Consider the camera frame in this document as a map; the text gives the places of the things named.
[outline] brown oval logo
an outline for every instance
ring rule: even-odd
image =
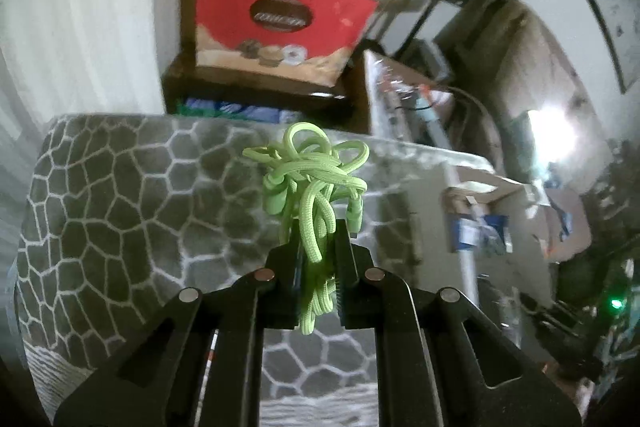
[[[314,18],[309,7],[296,0],[257,0],[250,14],[257,25],[283,33],[303,30]]]

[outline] silver rivet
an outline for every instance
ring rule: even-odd
[[[364,277],[368,281],[382,281],[385,278],[385,273],[380,268],[369,268],[364,272]]]
[[[182,302],[193,302],[198,298],[198,290],[196,288],[185,288],[180,292],[180,300]]]
[[[440,292],[440,297],[445,302],[458,302],[460,300],[460,292],[455,288],[444,288]]]
[[[254,277],[257,281],[269,282],[270,280],[273,280],[274,277],[276,277],[276,274],[274,274],[273,270],[269,268],[260,268],[259,270],[255,271]]]

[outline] tangled cord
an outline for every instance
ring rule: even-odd
[[[293,137],[300,131],[311,131],[297,147]],[[358,155],[343,163],[340,152],[355,149]],[[316,316],[334,309],[334,267],[327,259],[327,245],[335,233],[332,201],[348,198],[346,222],[349,232],[359,232],[362,225],[362,195],[367,184],[350,173],[362,167],[369,158],[369,147],[359,140],[332,146],[322,129],[311,123],[295,123],[284,133],[282,143],[253,147],[242,155],[267,165],[262,179],[263,206],[271,216],[282,216],[279,240],[289,241],[295,217],[300,224],[300,239],[308,258],[303,283],[300,330],[309,335]]]

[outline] hexagonal pattern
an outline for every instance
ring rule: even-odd
[[[17,259],[20,325],[34,357],[44,349],[92,370],[181,288],[213,291],[261,266],[277,245],[278,225],[261,209],[261,167],[241,153],[282,131],[173,117],[75,116],[53,124]],[[460,158],[367,142],[370,160],[358,175],[369,192],[357,242],[406,277],[412,248],[400,183]],[[344,215],[344,205],[336,209]],[[45,393],[52,382],[33,374]],[[264,399],[321,396],[375,378],[372,332],[347,334],[335,314],[319,317],[311,337],[266,335]],[[49,396],[54,409],[59,400]]]

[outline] red box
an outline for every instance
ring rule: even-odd
[[[374,0],[196,0],[196,63],[333,86]]]

